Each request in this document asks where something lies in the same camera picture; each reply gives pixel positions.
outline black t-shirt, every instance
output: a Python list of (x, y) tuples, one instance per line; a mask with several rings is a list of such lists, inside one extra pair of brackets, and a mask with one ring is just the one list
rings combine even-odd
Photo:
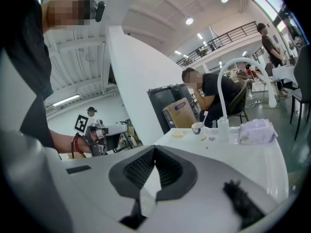
[(20, 131), (37, 138), (45, 147), (54, 147), (48, 128), (43, 100), (51, 92), (51, 61), (42, 31), (42, 10), (37, 0), (32, 0), (20, 27), (11, 36), (5, 50), (25, 83), (36, 94)]
[(274, 49), (275, 51), (278, 52), (278, 50), (276, 49), (275, 45), (273, 44), (272, 40), (268, 37), (268, 36), (262, 36), (261, 37), (261, 41), (262, 41), (262, 45), (263, 47), (266, 49), (266, 51), (268, 52), (269, 56), (270, 56), (270, 61), (272, 64), (278, 64), (280, 63), (282, 65), (282, 61), (278, 58), (276, 58), (273, 54), (270, 53), (270, 51), (272, 49)]
[[(217, 88), (217, 80), (218, 80), (218, 74), (215, 74), (215, 73), (203, 74), (202, 90), (205, 96), (215, 95), (215, 99), (212, 105), (220, 102), (218, 88)], [(237, 94), (240, 91), (240, 88), (231, 79), (229, 79), (226, 76), (223, 76), (222, 77), (222, 90), (223, 90), (225, 101), (230, 103), (237, 96)]]

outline red bracelet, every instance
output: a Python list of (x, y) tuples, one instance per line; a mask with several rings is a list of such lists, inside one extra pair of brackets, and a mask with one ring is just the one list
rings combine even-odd
[(77, 151), (78, 151), (80, 154), (83, 154), (83, 152), (79, 149), (79, 146), (78, 146), (78, 137), (75, 138), (74, 144), (75, 144), (75, 146), (76, 146)]

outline balcony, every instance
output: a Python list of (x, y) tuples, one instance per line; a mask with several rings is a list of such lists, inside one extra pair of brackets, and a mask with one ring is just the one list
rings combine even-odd
[(182, 68), (185, 68), (193, 62), (200, 60), (202, 57), (211, 54), (215, 50), (220, 49), (221, 47), (228, 45), (234, 41), (238, 41), (240, 39), (248, 37), (252, 34), (258, 34), (257, 24), (255, 21), (242, 25), (236, 29), (233, 29), (231, 31), (228, 31), (227, 33), (218, 36), (217, 38), (212, 39), (195, 51), (189, 53), (187, 57), (179, 60), (177, 64)]

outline white tablecloth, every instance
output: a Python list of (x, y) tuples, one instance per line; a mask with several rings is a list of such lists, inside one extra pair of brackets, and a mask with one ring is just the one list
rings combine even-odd
[[(239, 128), (230, 128), (230, 142), (218, 141), (218, 129), (208, 129), (203, 141), (194, 138), (191, 129), (171, 129), (155, 142), (177, 148), (228, 164), (252, 181), (263, 187), (277, 202), (288, 197), (288, 176), (281, 148), (273, 142), (256, 146), (243, 146), (237, 143)], [(174, 132), (185, 132), (182, 138), (173, 137)]]
[(294, 76), (294, 66), (282, 66), (273, 68), (272, 74), (274, 79), (276, 80), (288, 79), (290, 81), (293, 81), (296, 85), (298, 85), (296, 78)]

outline gray floor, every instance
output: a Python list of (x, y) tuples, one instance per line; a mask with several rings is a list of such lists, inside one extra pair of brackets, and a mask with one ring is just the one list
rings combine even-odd
[[(262, 98), (262, 93), (253, 93), (253, 96), (255, 98)], [(248, 94), (247, 104), (251, 104), (255, 100), (258, 99), (252, 99), (251, 95)], [(267, 109), (263, 108), (262, 104), (257, 104), (254, 108), (247, 109), (246, 113), (249, 120), (253, 120), (255, 118), (267, 118), (270, 122), (272, 122), (278, 134), (277, 140), (282, 149), (287, 172), (289, 174), (289, 185), (294, 188), (294, 190), (291, 190), (290, 192), (296, 193), (299, 191), (303, 183), (305, 172), (311, 162), (310, 149), (306, 140), (307, 134), (311, 129), (311, 118), (309, 119), (308, 124), (306, 124), (308, 105), (303, 105), (300, 130), (296, 141), (294, 141), (298, 123), (297, 110), (300, 108), (300, 103), (297, 101), (295, 102), (295, 112), (292, 124), (290, 124), (292, 107), (292, 98), (290, 93), (288, 94), (288, 98), (281, 100), (277, 106), (281, 106), (281, 108)], [(240, 118), (230, 117), (229, 123), (230, 126), (239, 126)]]

